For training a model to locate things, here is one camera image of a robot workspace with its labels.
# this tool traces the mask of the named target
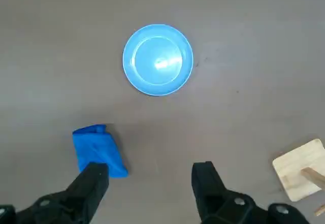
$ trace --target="wooden board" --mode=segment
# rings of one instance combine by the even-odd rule
[[[320,190],[301,174],[310,167],[325,175],[325,149],[320,139],[314,139],[273,160],[273,167],[291,201],[298,201]]]

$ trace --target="plate rim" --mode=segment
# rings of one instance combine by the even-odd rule
[[[186,43],[188,44],[189,46],[189,50],[190,50],[190,54],[191,54],[191,67],[190,67],[190,70],[189,70],[189,73],[187,75],[187,77],[185,78],[184,82],[182,84],[180,84],[176,89],[174,89],[173,91],[170,91],[170,92],[167,92],[167,93],[149,93],[149,92],[145,92],[143,91],[142,89],[139,89],[136,85],[134,85],[131,81],[130,81],[130,78],[128,77],[127,75],[127,72],[125,70],[125,65],[124,65],[124,55],[125,55],[125,50],[126,50],[126,47],[127,45],[129,44],[129,42],[131,41],[132,37],[135,36],[136,33],[140,32],[141,30],[145,29],[145,28],[148,28],[148,27],[151,27],[151,26],[166,26],[168,28],[172,28],[174,29],[176,32],[178,32],[186,41]],[[122,65],[123,65],[123,70],[124,70],[124,74],[126,76],[126,78],[128,79],[129,83],[133,85],[134,88],[136,88],[138,91],[144,93],[144,94],[147,94],[147,95],[150,95],[150,96],[165,96],[165,95],[169,95],[169,94],[172,94],[176,91],[178,91],[181,87],[183,87],[183,85],[188,81],[188,79],[190,78],[190,75],[192,73],[192,70],[193,70],[193,60],[194,60],[194,56],[193,56],[193,50],[192,50],[192,47],[191,47],[191,44],[189,43],[187,37],[181,32],[179,31],[178,29],[174,28],[173,26],[171,25],[168,25],[168,24],[163,24],[163,23],[152,23],[152,24],[149,24],[149,25],[146,25],[146,26],[143,26],[141,27],[140,29],[136,30],[130,37],[129,39],[127,40],[125,46],[124,46],[124,49],[123,49],[123,56],[122,56]]]

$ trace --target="blue cloth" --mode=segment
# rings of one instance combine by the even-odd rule
[[[105,132],[106,125],[98,124],[72,133],[80,172],[90,162],[106,163],[110,177],[127,177],[128,172],[113,137]]]

